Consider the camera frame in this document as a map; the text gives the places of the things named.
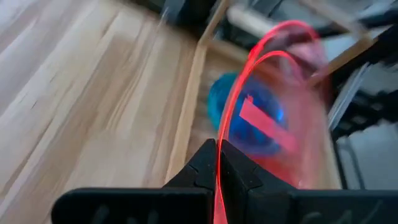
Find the wooden floor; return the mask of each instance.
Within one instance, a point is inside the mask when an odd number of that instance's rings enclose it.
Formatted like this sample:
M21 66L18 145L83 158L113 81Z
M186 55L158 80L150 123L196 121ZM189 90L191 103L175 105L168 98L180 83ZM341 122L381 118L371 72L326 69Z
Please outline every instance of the wooden floor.
M159 187L196 43L115 0L0 1L0 223L84 186Z

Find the black plastic mount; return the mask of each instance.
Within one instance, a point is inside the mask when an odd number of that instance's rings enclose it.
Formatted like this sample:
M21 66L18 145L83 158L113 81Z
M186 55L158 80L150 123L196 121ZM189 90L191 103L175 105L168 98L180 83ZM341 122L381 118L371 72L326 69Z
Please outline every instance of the black plastic mount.
M213 223L216 141L208 139L161 189L77 189L52 210L64 223ZM397 191L297 190L237 150L221 151L228 223L398 223Z

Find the blue ball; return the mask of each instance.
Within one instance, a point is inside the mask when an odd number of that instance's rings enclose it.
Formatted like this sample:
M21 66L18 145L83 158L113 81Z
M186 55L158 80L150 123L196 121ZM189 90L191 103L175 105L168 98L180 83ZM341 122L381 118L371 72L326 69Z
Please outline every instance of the blue ball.
M208 115L215 129L220 126L221 116L229 92L238 74L225 73L214 82L208 96ZM229 141L246 154L271 156L280 151L280 146L246 120L239 116L243 101L252 96L253 104L285 127L284 113L277 98L265 83L250 76L240 92L229 125Z

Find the red glowing edge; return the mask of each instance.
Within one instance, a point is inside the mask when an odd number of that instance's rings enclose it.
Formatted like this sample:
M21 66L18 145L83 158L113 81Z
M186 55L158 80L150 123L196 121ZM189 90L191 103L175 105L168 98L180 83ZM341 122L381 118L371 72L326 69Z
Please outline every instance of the red glowing edge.
M238 95L242 90L242 87L244 85L244 82L250 75L250 73L253 71L254 67L259 65L261 62L263 62L265 59L269 57L284 57L286 58L291 65L293 66L293 74L296 76L297 80L300 83L304 83L303 78L300 75L300 67L296 63L296 61L286 52L281 51L281 50L276 50L272 51L269 53L266 53L263 55L259 60L256 61L256 58L259 56L261 53L261 50L264 48L265 44L273 38L277 32L285 27L288 26L299 26L304 28L310 35L310 37L314 40L314 42L318 42L318 34L306 23L301 22L301 21L285 21L281 22L277 26L271 29L270 32L268 32L257 44L256 46L253 47L253 49L250 51L248 55L248 59L246 61L246 64L240 74L240 76L237 78L235 84L233 85L229 97L227 99L226 107L223 112L223 117L221 119L220 123L220 128L218 131L218 145L217 145L217 167L216 167L216 193L215 193L215 215L214 215L214 224L225 224L228 223L226 219L226 213L225 213L225 205L224 205L224 199L223 199L223 194L221 190L221 178L220 178L220 172L221 172L221 165L220 165L220 159L221 159L221 145L224 139L224 136L228 134L228 129L229 129L229 124L231 122L231 116L233 112L233 108L235 107L236 100L238 99Z

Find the wooden frame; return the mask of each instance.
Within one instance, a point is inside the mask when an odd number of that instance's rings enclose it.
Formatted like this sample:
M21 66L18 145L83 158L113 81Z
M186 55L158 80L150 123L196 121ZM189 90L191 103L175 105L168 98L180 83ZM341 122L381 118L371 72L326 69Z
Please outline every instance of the wooden frame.
M304 4L309 4L309 2L313 2L311 0L302 1ZM201 39L198 41L197 49L195 51L195 56L193 59L192 69L189 74L188 85L185 92L182 112L178 121L177 133L174 139L174 146L170 156L170 165L167 170L165 182L168 182L185 165L185 155L187 153L188 142L191 135L191 128L195 117L195 108L197 106L197 96L201 82L200 77L203 72L203 67L205 65L207 52L209 50L212 50L229 57L231 60L235 60L241 63L245 62L247 59L248 52L246 50L240 49L239 47L224 42L222 40L213 40L213 31L216 25L222 19L222 17L226 14L229 4L229 0L221 0L220 5L218 6L215 14L208 24L208 27L203 33ZM345 20L344 16L342 16L343 14L336 13L336 10L334 10L333 12L325 10L325 6L326 4L321 3L315 4L314 6L312 6L312 8L316 9L318 13L323 14L325 17L331 19L333 22L338 24L346 31L348 30L359 36L359 41L357 44L353 45L348 50L344 51L339 57L330 62L328 72L326 73L326 75L329 75L337 68L344 65L347 61L351 60L353 57L360 54L365 49L369 48L373 44L373 40L369 39L367 32L360 24L356 23L355 21L349 21L347 19ZM257 21L257 23L261 22L261 18L259 16L255 16L255 20ZM264 24L262 27L269 27L269 22L267 24ZM266 31L257 30L256 34L258 35L258 33L262 32ZM311 85L316 85L324 77L325 76L310 80L309 83ZM323 175L329 178L329 180L327 181L329 184L319 186L319 188L339 189L341 188L341 182L338 175L335 155L330 141L330 135L327 129L325 130L325 139L326 140L323 147L325 149L324 151L326 160L324 162L327 166L327 173L323 173Z

